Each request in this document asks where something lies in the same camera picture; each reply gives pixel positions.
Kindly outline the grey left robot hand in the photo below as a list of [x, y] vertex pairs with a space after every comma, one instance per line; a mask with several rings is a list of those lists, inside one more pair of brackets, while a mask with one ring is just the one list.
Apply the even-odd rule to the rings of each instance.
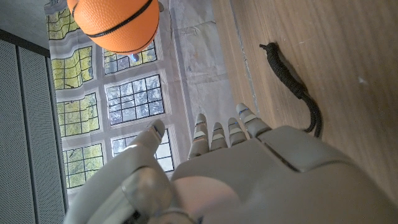
[[209, 134], [199, 114], [186, 162], [168, 176], [151, 122], [79, 191], [65, 223], [396, 223], [397, 205], [348, 156], [237, 105]]

